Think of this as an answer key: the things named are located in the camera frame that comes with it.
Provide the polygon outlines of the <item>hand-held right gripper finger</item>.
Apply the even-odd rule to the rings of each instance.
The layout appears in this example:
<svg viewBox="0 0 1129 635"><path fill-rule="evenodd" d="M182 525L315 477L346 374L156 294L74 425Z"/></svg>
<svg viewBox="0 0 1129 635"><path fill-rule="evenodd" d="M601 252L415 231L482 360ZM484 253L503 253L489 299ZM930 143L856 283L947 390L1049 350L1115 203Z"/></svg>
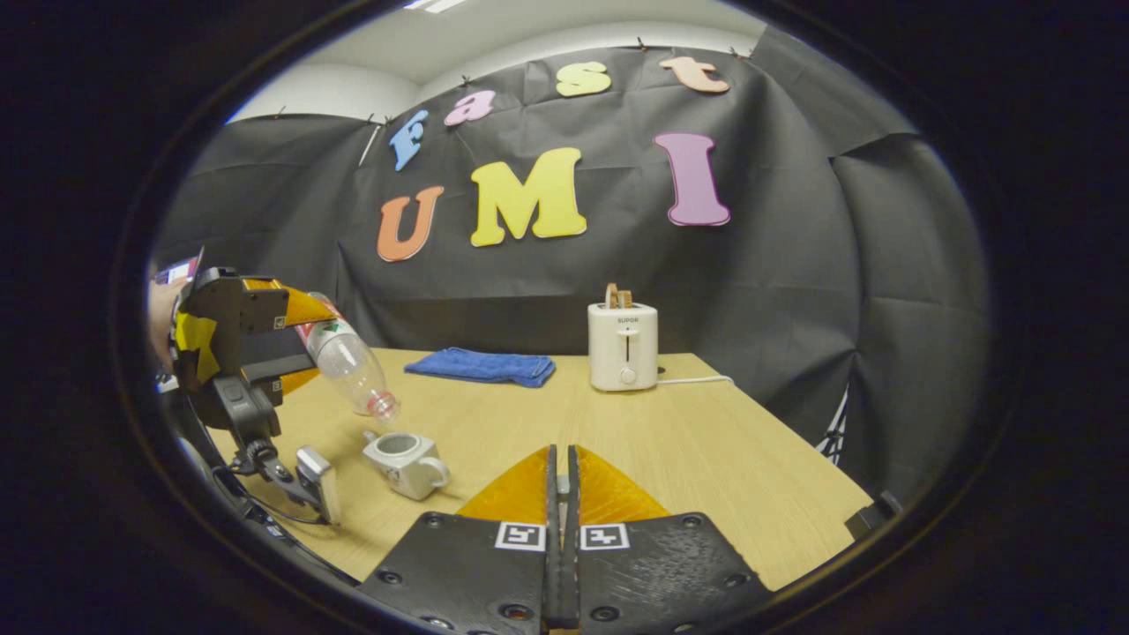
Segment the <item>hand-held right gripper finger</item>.
<svg viewBox="0 0 1129 635"><path fill-rule="evenodd" d="M415 628L546 634L561 559L557 447L501 475L471 512L426 512L358 588Z"/></svg>
<svg viewBox="0 0 1129 635"><path fill-rule="evenodd" d="M564 579L580 634L707 634L772 595L704 513L669 513L579 445L569 475Z"/></svg>

